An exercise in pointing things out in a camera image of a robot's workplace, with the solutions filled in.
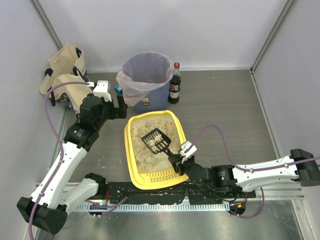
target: wall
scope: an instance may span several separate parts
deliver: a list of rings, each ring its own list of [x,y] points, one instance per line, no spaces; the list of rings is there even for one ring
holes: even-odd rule
[[[294,148],[320,156],[319,10],[318,0],[298,0],[256,71],[282,156]],[[320,186],[303,193],[320,239]]]
[[[0,238],[18,240],[27,224],[16,204],[45,176],[56,145],[39,86],[57,49],[27,0],[1,4],[0,22]],[[50,107],[55,126],[63,112]]]
[[[286,0],[40,0],[90,72],[156,51],[181,68],[251,67]]]

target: blue trash can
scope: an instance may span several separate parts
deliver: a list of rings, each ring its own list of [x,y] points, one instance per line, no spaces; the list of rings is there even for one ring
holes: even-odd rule
[[[124,101],[139,114],[166,109],[174,63],[157,52],[130,57],[119,70],[116,80]]]

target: black slotted scoop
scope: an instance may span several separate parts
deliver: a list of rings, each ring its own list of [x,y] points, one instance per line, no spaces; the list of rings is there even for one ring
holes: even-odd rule
[[[173,155],[169,149],[171,139],[162,131],[160,131],[159,128],[153,129],[141,139],[144,144],[147,145],[147,147],[153,152],[153,154],[164,152],[169,157]]]

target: litter box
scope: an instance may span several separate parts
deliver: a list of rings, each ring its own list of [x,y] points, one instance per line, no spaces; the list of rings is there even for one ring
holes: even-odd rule
[[[152,120],[164,120],[174,123],[177,129],[180,143],[183,144],[184,142],[186,142],[186,137],[180,121],[171,111],[152,111],[138,116],[133,116],[129,119],[127,125],[124,128],[126,158],[128,162],[131,181],[137,188],[142,190],[168,188],[173,185],[180,184],[188,179],[188,176],[185,174],[182,176],[177,174],[173,167],[154,172],[138,171],[131,138],[131,130],[136,126],[145,124],[146,122]]]

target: gray wood floor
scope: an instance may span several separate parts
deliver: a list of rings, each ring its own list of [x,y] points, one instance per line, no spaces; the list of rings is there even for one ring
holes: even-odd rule
[[[108,80],[116,99],[116,73],[90,74],[92,81]],[[208,124],[217,124],[225,132],[233,159],[252,164],[276,159],[258,97],[248,70],[181,72],[178,104],[167,109],[179,118],[186,138],[193,141]],[[109,120],[100,131],[87,156],[69,182],[80,182],[88,173],[104,176],[107,181],[130,181],[124,144],[124,127],[137,115],[128,109],[127,119]],[[72,114],[70,125],[75,122]],[[208,129],[196,144],[195,160],[203,167],[229,164],[219,132]]]

